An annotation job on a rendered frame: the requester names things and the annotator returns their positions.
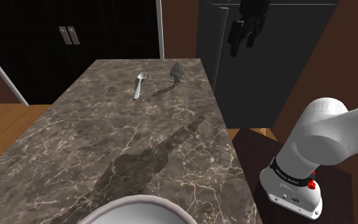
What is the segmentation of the dark grey refrigerator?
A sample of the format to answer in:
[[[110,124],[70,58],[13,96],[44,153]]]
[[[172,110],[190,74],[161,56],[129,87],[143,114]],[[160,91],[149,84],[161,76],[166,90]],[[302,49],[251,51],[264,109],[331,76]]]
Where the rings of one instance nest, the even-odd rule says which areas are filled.
[[[241,0],[199,0],[196,56],[229,129],[271,127],[340,0],[270,0],[263,30],[236,57],[228,36]]]

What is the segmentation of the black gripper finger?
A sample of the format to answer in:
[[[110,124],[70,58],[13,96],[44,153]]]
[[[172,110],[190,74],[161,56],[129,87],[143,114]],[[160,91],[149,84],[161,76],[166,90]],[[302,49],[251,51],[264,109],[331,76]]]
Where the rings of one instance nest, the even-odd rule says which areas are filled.
[[[228,43],[230,44],[230,55],[237,56],[241,41],[246,36],[246,25],[244,20],[233,21],[228,36]]]
[[[249,48],[253,47],[256,37],[263,30],[265,20],[266,20],[265,16],[253,18],[252,23],[251,23],[251,29],[250,29],[250,32],[248,33],[246,47],[249,47]]]

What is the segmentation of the white bowl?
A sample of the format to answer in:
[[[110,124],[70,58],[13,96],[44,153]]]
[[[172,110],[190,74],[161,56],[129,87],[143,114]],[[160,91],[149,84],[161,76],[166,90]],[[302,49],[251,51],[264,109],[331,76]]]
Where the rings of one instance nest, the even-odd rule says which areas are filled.
[[[91,212],[78,224],[198,224],[177,204],[154,195],[131,195]]]

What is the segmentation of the silver spoon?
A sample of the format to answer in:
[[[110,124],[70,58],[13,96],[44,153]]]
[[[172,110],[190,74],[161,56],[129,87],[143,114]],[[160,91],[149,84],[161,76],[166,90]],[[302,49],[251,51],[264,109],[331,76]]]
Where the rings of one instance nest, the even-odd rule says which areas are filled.
[[[137,85],[134,91],[134,95],[133,95],[133,100],[137,100],[140,96],[140,92],[141,92],[141,83],[143,80],[145,80],[147,78],[147,75],[145,72],[141,72],[138,77],[137,77]]]

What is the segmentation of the dark robot stand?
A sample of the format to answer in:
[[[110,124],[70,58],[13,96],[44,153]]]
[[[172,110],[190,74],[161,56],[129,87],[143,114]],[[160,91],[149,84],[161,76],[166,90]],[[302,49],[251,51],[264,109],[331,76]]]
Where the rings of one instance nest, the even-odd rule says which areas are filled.
[[[312,221],[271,202],[259,182],[260,172],[279,152],[281,143],[250,129],[240,129],[232,143],[263,224],[354,224],[349,173],[334,166],[321,165],[316,169],[323,207],[320,217]]]

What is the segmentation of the grey-green cone-shaped object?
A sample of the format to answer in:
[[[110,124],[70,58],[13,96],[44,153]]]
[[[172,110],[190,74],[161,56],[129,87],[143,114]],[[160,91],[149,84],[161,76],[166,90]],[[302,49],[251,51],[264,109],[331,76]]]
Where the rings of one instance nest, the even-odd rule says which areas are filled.
[[[181,82],[181,78],[184,76],[185,69],[180,61],[177,61],[172,69],[170,70],[170,76],[174,78],[174,83],[178,84]]]

